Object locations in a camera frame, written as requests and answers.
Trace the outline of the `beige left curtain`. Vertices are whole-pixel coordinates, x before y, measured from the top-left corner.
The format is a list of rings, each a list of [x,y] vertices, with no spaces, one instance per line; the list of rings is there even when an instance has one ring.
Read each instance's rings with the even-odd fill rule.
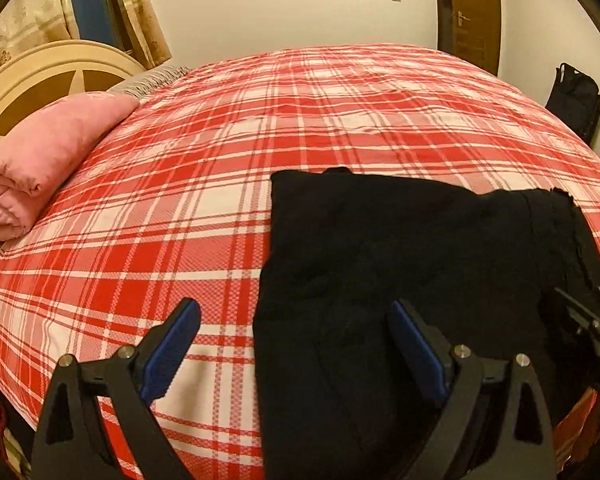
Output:
[[[0,67],[43,44],[79,38],[71,0],[9,0],[0,14]]]

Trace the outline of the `beige right curtain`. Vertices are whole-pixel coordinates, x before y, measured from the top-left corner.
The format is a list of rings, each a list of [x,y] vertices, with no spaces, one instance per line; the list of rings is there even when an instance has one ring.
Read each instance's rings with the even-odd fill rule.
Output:
[[[134,58],[150,70],[172,58],[150,0],[117,0]]]

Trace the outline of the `cream round headboard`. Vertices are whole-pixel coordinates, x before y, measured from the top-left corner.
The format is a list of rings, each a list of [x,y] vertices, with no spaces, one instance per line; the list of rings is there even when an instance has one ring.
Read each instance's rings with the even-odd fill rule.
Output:
[[[0,67],[0,140],[51,102],[107,90],[144,70],[131,55],[90,40],[55,41],[17,55]]]

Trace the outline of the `window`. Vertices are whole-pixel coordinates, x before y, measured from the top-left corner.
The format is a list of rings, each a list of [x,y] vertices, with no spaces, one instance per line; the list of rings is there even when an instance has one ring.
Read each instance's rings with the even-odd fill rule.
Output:
[[[131,50],[119,0],[71,0],[80,38]]]

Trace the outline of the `striped pillow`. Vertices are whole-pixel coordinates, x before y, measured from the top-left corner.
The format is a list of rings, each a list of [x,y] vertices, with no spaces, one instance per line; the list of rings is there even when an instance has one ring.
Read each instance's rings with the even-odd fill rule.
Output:
[[[128,94],[141,100],[152,92],[172,84],[173,81],[184,77],[189,72],[190,68],[187,66],[162,64],[125,79],[109,88],[108,91],[115,94]]]

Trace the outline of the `red plaid bed sheet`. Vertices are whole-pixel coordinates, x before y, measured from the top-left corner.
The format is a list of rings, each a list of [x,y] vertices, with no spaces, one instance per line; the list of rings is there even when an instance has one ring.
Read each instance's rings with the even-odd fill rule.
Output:
[[[561,188],[600,248],[600,158],[518,89],[403,44],[202,66],[112,130],[0,247],[0,390],[35,425],[57,359],[110,356],[183,297],[202,326],[158,422],[198,479],[259,479],[251,318],[271,174],[346,166],[485,193]]]

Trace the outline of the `brown wooden door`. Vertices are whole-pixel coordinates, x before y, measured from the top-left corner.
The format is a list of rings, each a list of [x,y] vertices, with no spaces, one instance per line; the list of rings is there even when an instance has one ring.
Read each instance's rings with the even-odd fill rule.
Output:
[[[438,49],[496,76],[500,65],[501,0],[437,0]],[[457,26],[457,11],[468,18]]]

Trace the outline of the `black bag on chair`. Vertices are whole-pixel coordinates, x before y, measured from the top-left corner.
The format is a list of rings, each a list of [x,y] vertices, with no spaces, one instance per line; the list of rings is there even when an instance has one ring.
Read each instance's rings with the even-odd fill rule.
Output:
[[[591,76],[560,64],[545,107],[586,145],[592,144],[600,121],[600,88]]]

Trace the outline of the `pink folded blanket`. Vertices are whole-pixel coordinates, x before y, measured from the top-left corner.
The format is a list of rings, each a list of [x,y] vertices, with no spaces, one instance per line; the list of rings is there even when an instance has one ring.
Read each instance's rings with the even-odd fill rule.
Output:
[[[0,242],[27,234],[99,141],[139,106],[128,94],[76,93],[15,125],[0,141]]]

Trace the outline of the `black pants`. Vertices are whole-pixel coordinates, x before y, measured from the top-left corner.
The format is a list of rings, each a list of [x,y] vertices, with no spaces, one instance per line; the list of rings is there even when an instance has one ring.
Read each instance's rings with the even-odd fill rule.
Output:
[[[266,478],[554,479],[600,252],[558,188],[279,171],[252,329]],[[600,434],[565,477],[600,479]]]

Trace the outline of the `beige curtain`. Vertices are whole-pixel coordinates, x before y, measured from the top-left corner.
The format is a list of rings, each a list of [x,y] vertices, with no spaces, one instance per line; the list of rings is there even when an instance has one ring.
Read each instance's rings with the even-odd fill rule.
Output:
[[[79,38],[71,0],[9,0],[0,14],[0,67],[43,44]]]
[[[172,58],[150,0],[117,0],[134,58],[150,70]]]

